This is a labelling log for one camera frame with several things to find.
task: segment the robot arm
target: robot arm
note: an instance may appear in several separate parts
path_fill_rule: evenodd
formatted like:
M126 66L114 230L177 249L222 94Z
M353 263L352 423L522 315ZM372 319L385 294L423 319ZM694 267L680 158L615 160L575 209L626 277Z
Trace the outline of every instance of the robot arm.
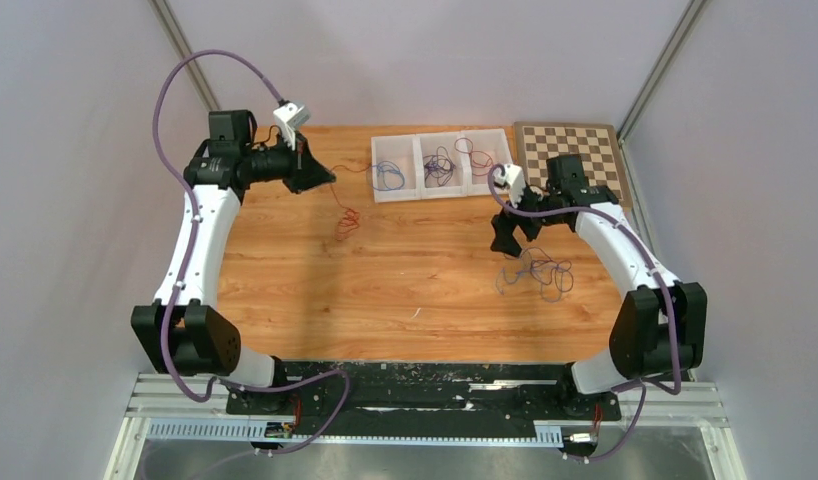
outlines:
M494 183L508 189L510 205L524 212L589 207L607 214L613 221L585 211L527 218L504 209L492 219L495 239L491 249L519 256L521 247L513 236L516 227L532 241L543 226L566 223L592 247L615 282L623 303L609 346L590 359L569 365L572 378L568 380L573 383L573 389L583 395L597 394L643 376L670 372L666 305L653 270L648 268L631 239L619 229L621 225L632 232L617 198L606 186L588 184L578 155L549 159L547 164L550 179L546 195L530 189L523 171L516 165L505 165L502 172L496 172ZM706 293L697 283L682 283L650 251L645 249L645 253L671 293L673 305L668 308L674 309L676 318L681 369L696 367L703 357Z
M216 310L227 237L251 184L282 180L289 191L301 193L334 182L335 175L315 160L299 132L294 131L289 141L282 133L286 129L281 128L275 145L254 148L251 118L246 110L209 113L210 138L185 168L183 176L196 197L200 226L168 337L174 365L183 375L214 374L239 384L270 386L275 359L241 345L238 329ZM160 340L164 302L189 248L195 219L191 210L186 194L176 248L155 301L135 307L132 314L132 328L159 372L167 371Z

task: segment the metal frame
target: metal frame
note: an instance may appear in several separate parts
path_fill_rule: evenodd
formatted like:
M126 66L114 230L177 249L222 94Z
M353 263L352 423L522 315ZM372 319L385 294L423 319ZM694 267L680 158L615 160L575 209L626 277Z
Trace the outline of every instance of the metal frame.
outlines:
M171 10L167 0L147 0L147 3L153 7L156 18L158 18L162 30L165 31L165 35L168 36L168 40L170 40L171 45L174 50L176 50L179 59L182 60L194 53L191 51L188 40L186 40L185 34L182 32L182 27L179 26L179 22L176 20L176 16L174 16L173 10ZM203 74L200 65L196 61L190 62L185 66L185 70L188 72L188 77L191 78L194 90L197 91L197 95L200 97L200 101L203 102L203 106L206 107L206 110L220 110L218 99L215 97L214 92L212 92L211 87L209 87L209 82L206 80L206 75Z
M205 387L206 379L191 377L186 379L186 383L192 388L199 389ZM494 389L504 386L504 383L505 386L509 385L506 381L500 380L482 385L488 389ZM622 420L605 422L605 425L622 427L627 425L638 406L640 395L638 390L619 394ZM208 402L195 403L179 392L170 376L139 375L104 478L106 480L132 479L141 460L144 442L147 440L266 441L263 436L266 422L293 421L291 416L286 415L229 415L225 412L226 399L226 389L218 388ZM563 428L589 425L591 425L590 421L537 420L535 421L535 439L325 435L317 443L549 448L561 442ZM645 407L639 419L639 426L699 428L707 446L710 465L716 480L744 480L746 478L721 398L718 395L718 389L713 383L684 382L682 393L679 396L668 395L656 388L649 389ZM282 441L295 443L305 438L294 436Z
M674 32L671 33L671 37L668 39L668 43L665 45L665 48L662 49L662 53L656 60L656 64L653 66L653 70L651 70L650 75L648 75L647 80L645 80L645 84L639 91L638 96L636 96L636 100L633 102L633 106L630 108L630 111L627 113L627 116L621 123L621 128L618 130L619 146L623 146L624 140L627 139L627 137L630 135L630 132L636 126L639 117L641 116L642 112L644 111L645 107L650 101L651 95L653 94L657 85L659 85L659 82L662 80L663 75L668 70L668 67L671 65L672 60L674 60L674 55L677 53L677 50L679 50L680 46L682 46L683 42L689 36L689 33L691 32L692 27L694 26L695 22L700 16L703 7L706 6L708 3L709 0L689 1L689 4L686 6L686 10L680 17L680 21L674 28Z

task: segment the gray wall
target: gray wall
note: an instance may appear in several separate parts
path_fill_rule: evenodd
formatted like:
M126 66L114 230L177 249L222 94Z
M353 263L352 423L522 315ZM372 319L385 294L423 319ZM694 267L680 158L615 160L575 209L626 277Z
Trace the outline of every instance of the gray wall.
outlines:
M0 479L102 476L181 214L175 62L147 2L0 1ZM177 163L205 122L182 79Z
M170 4L192 48L244 55L311 108L312 124L617 126L686 0ZM225 108L270 113L265 88L248 72L203 65Z
M628 149L749 477L818 478L818 0L711 2Z

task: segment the checkered board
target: checkered board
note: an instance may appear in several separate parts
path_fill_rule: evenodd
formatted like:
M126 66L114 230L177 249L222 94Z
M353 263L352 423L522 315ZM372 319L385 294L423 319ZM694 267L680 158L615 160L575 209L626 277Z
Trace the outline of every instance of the checkered board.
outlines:
M524 169L527 184L545 188L547 160L559 155L579 153L583 171L591 185L606 185L625 209L632 208L630 188L618 150L612 125L516 122L518 164Z

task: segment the red wire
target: red wire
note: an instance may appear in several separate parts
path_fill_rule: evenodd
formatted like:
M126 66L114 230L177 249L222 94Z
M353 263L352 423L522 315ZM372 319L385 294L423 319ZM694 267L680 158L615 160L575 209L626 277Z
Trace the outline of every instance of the red wire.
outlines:
M595 418L592 422L592 431L597 433L600 429L600 422L603 421L603 409L600 408L599 404L595 404Z
M468 145L468 150L459 150L459 147L458 147L459 140L465 140L466 145ZM491 158L491 155L489 155L486 152L480 152L480 151L474 150L474 142L470 138L462 137L462 138L457 139L456 142L453 144L453 148L455 148L456 151L459 152L459 153L464 153L464 154L468 155L468 158L471 160L471 166L473 168L491 168L492 165L494 165L494 159ZM485 155L486 156L486 163L475 162L474 161L474 154L475 153L480 153L482 155ZM471 172L471 175L473 175L475 177L485 177L485 176L488 175L488 171L485 171L483 173Z
M354 170L345 165L336 165L332 168L333 171L342 168L347 170L350 173L363 173L370 170L371 166L364 167L360 170ZM341 203L341 200L338 199L338 194L335 193L335 188L333 188L333 184L330 184L330 191L332 192L333 198L335 198L335 203L338 204L339 207L344 209L344 215L339 219L338 223L335 225L335 239L339 242L346 240L350 234L357 230L360 226L360 219L361 214L358 210L354 210L350 207L346 207Z
M300 416L303 413L303 400L300 398L300 395L295 395L297 397L297 405L294 406L294 427L300 426Z

